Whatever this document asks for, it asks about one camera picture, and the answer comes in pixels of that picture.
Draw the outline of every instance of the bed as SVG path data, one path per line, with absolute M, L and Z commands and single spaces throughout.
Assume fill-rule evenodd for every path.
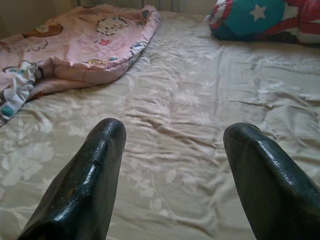
M 202 15 L 162 26 L 118 81 L 26 103 L 0 128 L 0 240 L 17 238 L 52 179 L 104 118 L 127 131 L 108 240 L 253 240 L 224 150 L 258 126 L 320 184 L 320 50 L 217 41 Z

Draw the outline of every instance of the bed sheet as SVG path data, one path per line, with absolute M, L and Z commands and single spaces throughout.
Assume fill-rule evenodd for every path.
M 28 102 L 0 128 L 1 240 L 16 239 L 109 117 L 127 143 L 108 240 L 253 240 L 223 145 L 236 122 L 257 125 L 320 184 L 320 50 L 217 41 L 203 16 L 162 16 L 117 82 Z

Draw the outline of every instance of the pillow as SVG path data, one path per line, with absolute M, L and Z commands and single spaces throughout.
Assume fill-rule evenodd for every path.
M 320 0 L 218 0 L 210 16 L 217 39 L 320 43 Z

